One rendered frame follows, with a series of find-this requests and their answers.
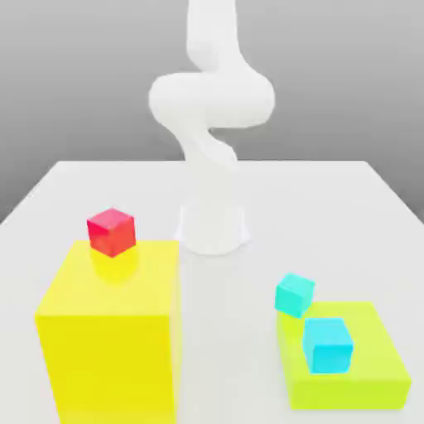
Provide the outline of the small red cube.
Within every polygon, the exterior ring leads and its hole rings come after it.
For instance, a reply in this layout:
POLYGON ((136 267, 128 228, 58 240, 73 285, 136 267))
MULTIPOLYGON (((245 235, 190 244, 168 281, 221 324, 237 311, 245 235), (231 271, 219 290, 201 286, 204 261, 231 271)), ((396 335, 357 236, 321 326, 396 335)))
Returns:
POLYGON ((87 219, 91 248, 114 258, 136 245, 135 220, 115 208, 87 219))

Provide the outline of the small turquoise cube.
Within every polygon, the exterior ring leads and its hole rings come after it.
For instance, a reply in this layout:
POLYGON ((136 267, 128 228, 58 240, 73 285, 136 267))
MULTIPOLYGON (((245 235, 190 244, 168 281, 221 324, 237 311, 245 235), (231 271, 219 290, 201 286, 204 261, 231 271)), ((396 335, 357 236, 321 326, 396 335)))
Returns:
POLYGON ((288 273, 276 287, 275 309, 295 318, 302 318, 311 306, 315 282, 294 273, 288 273))

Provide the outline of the small cyan cube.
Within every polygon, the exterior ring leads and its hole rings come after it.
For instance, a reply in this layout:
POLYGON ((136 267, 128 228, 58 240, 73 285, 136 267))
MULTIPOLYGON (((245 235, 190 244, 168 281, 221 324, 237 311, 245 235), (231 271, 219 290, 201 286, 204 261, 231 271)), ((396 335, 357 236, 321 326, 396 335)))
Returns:
POLYGON ((306 318, 302 348, 310 373, 347 373, 354 342, 341 317, 306 318))

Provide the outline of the large yellow box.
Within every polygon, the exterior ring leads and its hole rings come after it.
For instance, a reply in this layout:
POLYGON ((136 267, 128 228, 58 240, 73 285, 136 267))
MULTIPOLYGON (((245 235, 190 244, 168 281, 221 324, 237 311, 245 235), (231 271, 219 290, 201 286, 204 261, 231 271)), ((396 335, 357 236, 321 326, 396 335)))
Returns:
POLYGON ((73 243, 35 314, 60 424, 176 424, 179 264, 175 241, 73 243))

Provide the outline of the large lime box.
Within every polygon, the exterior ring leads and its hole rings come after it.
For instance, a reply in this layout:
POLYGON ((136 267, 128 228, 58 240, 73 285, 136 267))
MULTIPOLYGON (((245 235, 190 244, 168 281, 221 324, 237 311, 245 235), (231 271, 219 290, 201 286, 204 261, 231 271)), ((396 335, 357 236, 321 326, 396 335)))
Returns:
POLYGON ((398 410, 411 377, 369 301, 315 301, 304 318, 277 313, 277 338, 294 410, 398 410), (347 373, 313 374, 302 346, 304 318, 342 318, 354 350, 347 373))

